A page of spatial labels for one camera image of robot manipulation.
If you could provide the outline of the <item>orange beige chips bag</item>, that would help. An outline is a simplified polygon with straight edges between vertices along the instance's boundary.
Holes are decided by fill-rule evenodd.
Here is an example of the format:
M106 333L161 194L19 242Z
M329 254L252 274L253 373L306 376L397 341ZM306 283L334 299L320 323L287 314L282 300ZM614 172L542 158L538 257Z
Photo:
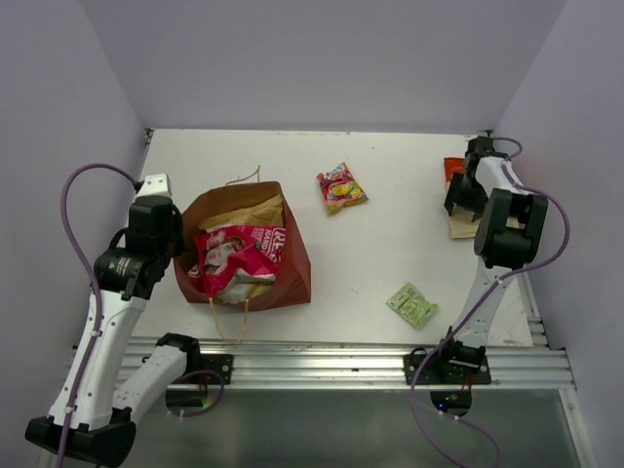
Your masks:
M463 171L463 159L458 157L444 159L446 196L452 173ZM478 164L476 179L488 196L483 216L479 220L472 222L472 214L461 208L455 208L452 216L449 216L445 210L448 215L449 235L453 240L471 239L476 236L480 222L486 214L488 202L492 198L495 189L510 190L512 193L518 193L518 190L512 186L512 183L505 179L502 173L502 164L503 161L497 157L483 158Z

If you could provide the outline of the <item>red paper bag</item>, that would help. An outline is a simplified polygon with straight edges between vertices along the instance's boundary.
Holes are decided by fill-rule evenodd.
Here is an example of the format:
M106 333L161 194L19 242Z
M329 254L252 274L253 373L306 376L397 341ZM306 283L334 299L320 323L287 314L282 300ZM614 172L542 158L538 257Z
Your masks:
M178 287L187 302L206 307L215 307L221 303L219 300L210 299L202 290L195 288L187 275L198 260L193 241L194 237L200 234L200 222L214 215L250 208L276 195L284 195L282 186L277 181L258 179L244 183L242 180L233 180L197 196L182 212L183 239L187 252L174 259L174 272ZM248 308L251 312L257 312L311 301L311 263L293 211L287 201L283 202L282 221L285 223L289 238L272 288L252 298L249 303L230 304L228 306L230 309Z

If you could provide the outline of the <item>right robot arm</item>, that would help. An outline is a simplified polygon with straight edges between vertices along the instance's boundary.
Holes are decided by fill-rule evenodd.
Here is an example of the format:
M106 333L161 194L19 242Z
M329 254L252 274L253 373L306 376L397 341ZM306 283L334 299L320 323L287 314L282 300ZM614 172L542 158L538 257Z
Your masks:
M474 238L475 278L443 345L432 358L444 384L491 382L486 358L488 335L512 275L536 257L548 200L520 187L511 158L494 147L491 136L468 141L461 174L452 175L444 207L462 209L479 222Z

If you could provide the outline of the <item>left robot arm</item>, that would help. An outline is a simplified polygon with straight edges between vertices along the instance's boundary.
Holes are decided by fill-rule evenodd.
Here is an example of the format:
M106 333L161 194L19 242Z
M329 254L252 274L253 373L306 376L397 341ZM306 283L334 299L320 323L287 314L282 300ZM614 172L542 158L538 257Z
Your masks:
M129 340L170 261L183 253L183 222L164 195L135 198L129 224L94 266L97 288L74 361L58 398L31 419L25 438L57 455L118 467L128 457L137 426L175 380L196 380L203 369L199 342L168 332L122 385L116 384Z

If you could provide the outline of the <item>red white chips bag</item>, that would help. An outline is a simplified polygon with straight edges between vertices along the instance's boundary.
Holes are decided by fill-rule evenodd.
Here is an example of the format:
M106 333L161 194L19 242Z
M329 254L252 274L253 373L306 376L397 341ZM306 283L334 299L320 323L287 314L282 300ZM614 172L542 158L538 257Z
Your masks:
M204 283L198 265L194 265L187 273L186 279L198 293L205 294ZM226 288L215 298L225 304L239 304L246 299L252 299L266 293L273 285L274 274L252 276L242 269L238 269Z

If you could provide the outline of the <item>brown kraft chips bag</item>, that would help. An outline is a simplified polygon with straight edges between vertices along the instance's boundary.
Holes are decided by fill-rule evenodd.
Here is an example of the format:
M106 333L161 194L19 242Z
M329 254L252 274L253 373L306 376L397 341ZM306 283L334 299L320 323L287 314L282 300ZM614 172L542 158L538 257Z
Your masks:
M283 198L276 195L249 208L237 209L224 214L217 214L203 220L199 229L212 232L228 226L284 226Z

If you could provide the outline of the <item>pink REAL chips bag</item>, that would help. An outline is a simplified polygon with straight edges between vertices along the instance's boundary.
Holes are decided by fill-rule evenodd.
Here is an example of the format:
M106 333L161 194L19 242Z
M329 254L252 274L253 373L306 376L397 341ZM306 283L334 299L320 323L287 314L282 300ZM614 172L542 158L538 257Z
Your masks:
M277 225L230 225L194 237L198 267L208 297L231 284L272 284L287 241Z

